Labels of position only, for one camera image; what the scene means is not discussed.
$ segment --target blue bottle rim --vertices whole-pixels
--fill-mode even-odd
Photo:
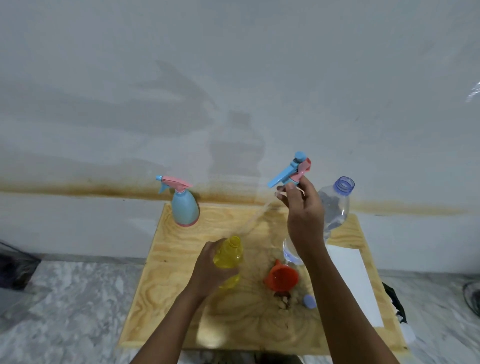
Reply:
[[[333,189],[342,196],[348,196],[355,187],[355,182],[350,177],[342,176],[333,185]]]

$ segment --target clear plastic bottle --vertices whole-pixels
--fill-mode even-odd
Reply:
[[[226,239],[218,248],[213,262],[219,268],[235,268],[243,261],[243,246],[238,236]],[[230,277],[220,288],[233,288],[240,280],[240,273]]]
[[[349,195],[355,187],[349,177],[340,177],[332,186],[322,187],[318,195],[324,207],[324,242],[326,243],[333,229],[338,228],[347,219],[350,209]],[[284,258],[296,265],[303,264],[290,237],[283,241]]]

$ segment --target brown stain on wall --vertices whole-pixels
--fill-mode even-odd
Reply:
[[[111,197],[138,200],[170,201],[173,189],[159,194],[158,185],[115,185],[111,183],[77,182],[48,185],[21,185],[0,182],[0,192],[15,194],[61,195],[70,197]],[[225,187],[225,184],[200,185],[190,189],[197,202],[216,204],[263,205],[271,200],[273,192],[253,193],[252,189],[238,186]],[[445,205],[406,204],[400,201],[351,201],[350,209],[355,212],[373,215],[422,215],[457,216],[470,213],[464,207]]]

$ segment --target person's left arm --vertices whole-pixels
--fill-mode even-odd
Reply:
[[[238,268],[220,269],[213,262],[216,250],[224,240],[205,244],[187,286],[175,299],[160,325],[133,358],[131,364],[177,363],[195,311],[209,294],[238,273]]]

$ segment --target funnel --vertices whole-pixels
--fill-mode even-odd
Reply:
[[[299,281],[297,271],[286,264],[280,263],[277,259],[275,265],[264,279],[264,283],[275,292],[287,292]]]

